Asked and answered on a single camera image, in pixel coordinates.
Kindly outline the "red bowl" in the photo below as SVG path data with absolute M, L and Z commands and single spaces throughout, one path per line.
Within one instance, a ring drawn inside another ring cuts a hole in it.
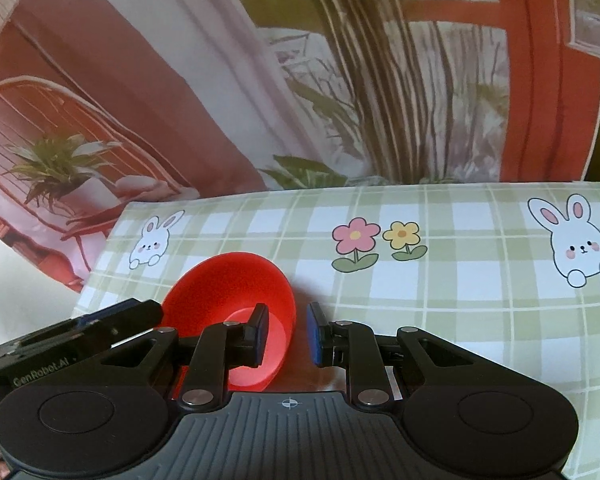
M 198 263 L 169 290 L 162 324 L 182 337 L 198 336 L 209 325 L 246 322 L 257 304 L 268 307 L 268 339 L 262 364 L 228 374 L 236 391 L 263 391 L 283 366 L 296 328 L 294 292 L 270 260 L 250 252 L 229 252 Z

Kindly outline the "green checkered tablecloth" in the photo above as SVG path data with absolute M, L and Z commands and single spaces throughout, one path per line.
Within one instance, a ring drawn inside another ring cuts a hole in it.
M 76 304 L 90 313 L 161 300 L 224 252 L 271 260 L 299 304 L 393 333 L 415 325 L 565 393 L 580 419 L 566 466 L 600 479 L 600 272 L 572 287 L 544 218 L 580 195 L 600 230 L 600 183 L 325 188 L 136 204 L 112 229 Z

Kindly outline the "printed backdrop cloth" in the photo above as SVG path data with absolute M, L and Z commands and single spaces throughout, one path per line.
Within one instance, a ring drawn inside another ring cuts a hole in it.
M 600 0 L 0 0 L 0 240 L 80 289 L 122 209 L 581 180 Z

